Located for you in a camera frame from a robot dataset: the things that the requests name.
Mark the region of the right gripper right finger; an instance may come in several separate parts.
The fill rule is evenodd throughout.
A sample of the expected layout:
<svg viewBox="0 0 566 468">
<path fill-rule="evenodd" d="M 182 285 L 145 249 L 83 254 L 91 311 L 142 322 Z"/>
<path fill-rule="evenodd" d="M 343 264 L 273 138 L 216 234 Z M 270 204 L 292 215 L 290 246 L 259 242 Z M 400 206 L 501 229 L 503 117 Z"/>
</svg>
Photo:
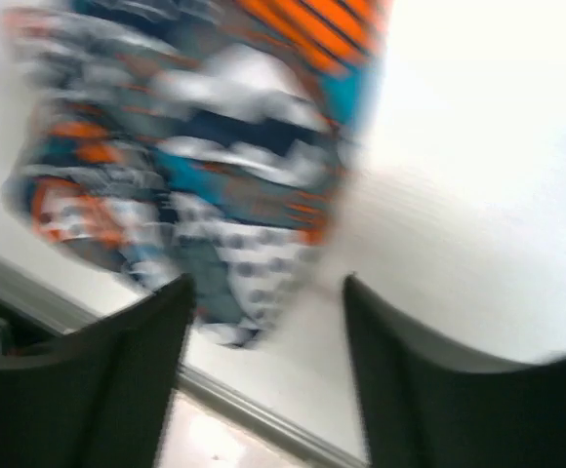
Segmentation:
<svg viewBox="0 0 566 468">
<path fill-rule="evenodd" d="M 566 468 L 566 354 L 526 365 L 481 352 L 354 276 L 343 302 L 371 466 Z"/>
</svg>

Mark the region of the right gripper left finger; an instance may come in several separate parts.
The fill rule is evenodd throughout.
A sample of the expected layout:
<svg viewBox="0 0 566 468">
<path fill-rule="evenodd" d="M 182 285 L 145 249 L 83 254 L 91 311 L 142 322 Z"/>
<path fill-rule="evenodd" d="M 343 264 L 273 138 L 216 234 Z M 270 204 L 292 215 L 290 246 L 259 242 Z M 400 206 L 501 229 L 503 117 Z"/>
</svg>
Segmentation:
<svg viewBox="0 0 566 468">
<path fill-rule="evenodd" d="M 183 275 L 91 325 L 0 356 L 0 467 L 152 467 L 195 305 Z"/>
</svg>

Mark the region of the colourful patterned shorts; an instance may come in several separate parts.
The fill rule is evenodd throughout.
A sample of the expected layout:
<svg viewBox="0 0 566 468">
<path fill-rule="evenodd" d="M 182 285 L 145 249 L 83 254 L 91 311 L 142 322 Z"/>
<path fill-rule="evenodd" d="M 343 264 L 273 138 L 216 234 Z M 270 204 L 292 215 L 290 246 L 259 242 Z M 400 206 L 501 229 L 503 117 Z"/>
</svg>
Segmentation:
<svg viewBox="0 0 566 468">
<path fill-rule="evenodd" d="M 62 250 L 196 326 L 268 333 L 325 245 L 388 1 L 57 1 L 1 17 L 38 93 L 5 185 Z"/>
</svg>

